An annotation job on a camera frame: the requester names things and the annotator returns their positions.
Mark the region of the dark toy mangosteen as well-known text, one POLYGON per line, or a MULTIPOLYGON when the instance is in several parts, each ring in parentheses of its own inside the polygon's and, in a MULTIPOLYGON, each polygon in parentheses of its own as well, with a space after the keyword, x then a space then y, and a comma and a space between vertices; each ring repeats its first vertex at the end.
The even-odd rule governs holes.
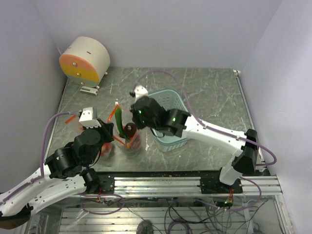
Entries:
POLYGON ((137 131, 137 127, 134 123, 129 122, 124 126, 125 136, 131 139, 137 131))

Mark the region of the clear zip bag orange zipper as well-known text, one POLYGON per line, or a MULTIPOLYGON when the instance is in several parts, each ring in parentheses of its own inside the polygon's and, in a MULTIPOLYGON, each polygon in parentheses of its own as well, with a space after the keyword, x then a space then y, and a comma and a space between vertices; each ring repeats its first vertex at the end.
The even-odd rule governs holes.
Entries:
POLYGON ((114 140, 114 124, 111 122, 105 123, 100 118, 97 118, 97 121, 99 126, 90 128, 79 123, 77 116, 72 116, 65 122, 68 127, 78 134, 65 147, 70 149, 75 160, 81 165, 88 166, 95 163, 96 158, 103 152, 102 146, 114 140))

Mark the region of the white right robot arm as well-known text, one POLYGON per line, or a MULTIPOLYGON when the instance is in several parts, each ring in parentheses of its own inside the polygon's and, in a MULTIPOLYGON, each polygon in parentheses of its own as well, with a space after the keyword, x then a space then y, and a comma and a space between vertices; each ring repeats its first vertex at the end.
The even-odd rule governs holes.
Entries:
POLYGON ((255 173, 258 153, 255 130, 234 131, 202 121, 180 109, 165 110, 149 96, 136 99, 130 111, 138 129, 149 127, 165 136, 199 140, 230 153, 232 158, 220 169, 214 184, 221 193, 227 192, 240 176, 255 173))

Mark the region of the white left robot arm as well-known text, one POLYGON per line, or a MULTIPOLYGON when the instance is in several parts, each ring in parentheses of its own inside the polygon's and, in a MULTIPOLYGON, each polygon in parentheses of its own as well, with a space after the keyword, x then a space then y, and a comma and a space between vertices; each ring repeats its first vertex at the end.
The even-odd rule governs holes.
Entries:
POLYGON ((97 119, 98 126, 86 128, 72 142, 47 157, 38 169, 15 188, 0 195, 0 227, 13 229, 47 206, 69 196, 95 193, 100 186, 91 168, 103 144, 113 138, 113 123, 97 119))

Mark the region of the cream round drawer cabinet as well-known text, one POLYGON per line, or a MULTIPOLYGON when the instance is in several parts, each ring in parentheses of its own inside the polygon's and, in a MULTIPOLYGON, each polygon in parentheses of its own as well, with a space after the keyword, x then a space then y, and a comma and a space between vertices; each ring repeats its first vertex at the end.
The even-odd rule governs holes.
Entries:
POLYGON ((64 74, 74 83, 94 88, 110 66, 107 49, 90 37, 77 37, 59 57, 64 74))

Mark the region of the small white metal bracket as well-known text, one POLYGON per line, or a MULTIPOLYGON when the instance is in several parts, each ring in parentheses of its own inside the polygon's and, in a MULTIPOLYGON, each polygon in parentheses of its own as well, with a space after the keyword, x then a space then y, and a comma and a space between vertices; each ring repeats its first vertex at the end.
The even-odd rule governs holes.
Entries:
POLYGON ((87 86, 82 86, 80 88, 80 92, 84 93, 84 94, 93 95, 93 96, 98 95, 98 89, 97 88, 92 88, 92 87, 87 87, 87 86))

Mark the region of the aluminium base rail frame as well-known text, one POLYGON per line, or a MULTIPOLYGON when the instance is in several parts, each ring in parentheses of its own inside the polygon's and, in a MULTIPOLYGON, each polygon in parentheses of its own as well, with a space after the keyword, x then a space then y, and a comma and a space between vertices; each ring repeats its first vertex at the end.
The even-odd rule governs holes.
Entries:
POLYGON ((26 234, 291 234, 275 176, 247 176, 215 192, 211 172, 102 173, 95 195, 73 195, 25 224, 26 234))

